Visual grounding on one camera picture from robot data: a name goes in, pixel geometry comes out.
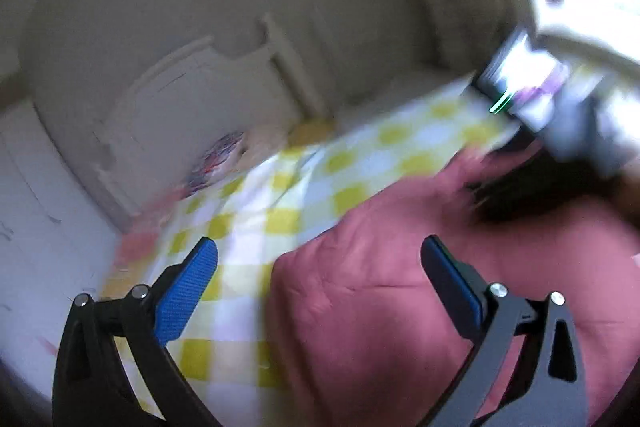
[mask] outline yellow and white checkered fabric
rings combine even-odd
[[[168,350],[223,425],[301,424],[264,331],[275,259],[402,176],[433,174],[465,143],[489,147],[513,134],[487,106],[462,95],[465,86],[450,84],[333,142],[286,150],[178,205],[146,282],[203,235],[217,243],[218,270]],[[130,352],[123,344],[120,350],[142,406],[159,415]]]

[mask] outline pink comforter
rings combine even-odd
[[[517,295],[566,296],[590,420],[604,411],[640,357],[640,271],[632,260],[640,237],[590,199],[535,219],[476,223],[463,184],[511,165],[460,153],[436,176],[399,181],[276,261],[268,327],[313,425],[413,427],[459,370],[470,344],[420,267],[420,244],[431,233]],[[519,346],[483,412],[498,405]]]

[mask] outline headboard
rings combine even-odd
[[[95,130],[108,158],[94,166],[98,179],[129,216],[174,187],[225,134],[327,116],[284,31],[270,15],[262,23],[266,42],[242,57],[225,57],[207,36],[162,58]]]

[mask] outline blue textured pad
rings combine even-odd
[[[195,248],[193,258],[156,306],[154,333],[161,346],[180,337],[218,267],[218,248],[211,239],[203,238]]]
[[[420,250],[422,268],[461,337],[474,340],[482,327],[482,305],[440,240],[430,235]]]

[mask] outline screw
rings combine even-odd
[[[144,299],[148,293],[149,286],[146,284],[136,284],[131,290],[131,295],[133,295],[134,299]]]
[[[494,282],[491,286],[489,286],[489,290],[496,297],[506,297],[507,293],[509,293],[507,290],[507,286],[499,282]]]
[[[89,294],[87,293],[79,293],[74,299],[74,304],[78,307],[84,306],[87,302],[89,302]]]
[[[560,292],[551,292],[551,302],[558,306],[562,306],[564,304],[564,295]]]

